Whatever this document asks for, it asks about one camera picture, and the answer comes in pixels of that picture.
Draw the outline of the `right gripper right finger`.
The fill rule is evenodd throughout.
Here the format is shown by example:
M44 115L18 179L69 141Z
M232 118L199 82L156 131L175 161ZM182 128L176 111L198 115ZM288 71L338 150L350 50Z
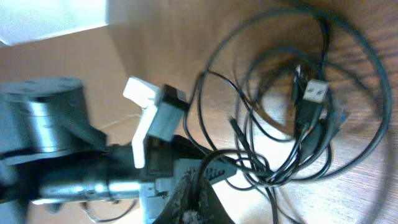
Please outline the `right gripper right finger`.
M201 222L206 224L234 224L208 179L199 183L198 200L195 203Z

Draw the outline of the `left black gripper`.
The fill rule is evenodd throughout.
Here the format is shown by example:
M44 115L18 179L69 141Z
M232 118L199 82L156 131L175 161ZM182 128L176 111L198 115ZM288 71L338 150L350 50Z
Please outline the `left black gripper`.
M149 136L146 138L146 164L142 169L145 180L140 186L139 198L143 211L143 222L153 223L163 211L177 184L187 172L193 176L199 168L204 154L188 139L176 135L166 142ZM220 161L211 162L203 173L211 186L237 173L231 165ZM190 205L183 214L184 223L201 223L195 206Z

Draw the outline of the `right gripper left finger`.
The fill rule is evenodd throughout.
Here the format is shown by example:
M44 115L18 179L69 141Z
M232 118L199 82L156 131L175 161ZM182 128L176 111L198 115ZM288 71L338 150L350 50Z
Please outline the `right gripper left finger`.
M183 214L189 208L189 195L192 185L192 175L187 172L177 184L172 196L163 211L155 219L154 224L181 224Z

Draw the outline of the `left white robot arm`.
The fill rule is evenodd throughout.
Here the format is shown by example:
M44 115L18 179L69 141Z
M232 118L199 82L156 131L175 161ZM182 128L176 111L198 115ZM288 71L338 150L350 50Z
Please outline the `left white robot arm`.
M142 108L127 144L109 144L88 119L83 82L52 77L1 86L1 222L25 223L30 203L56 213L80 203L123 199L144 221L178 217L207 149L176 134L188 108L183 91L127 80L125 98Z

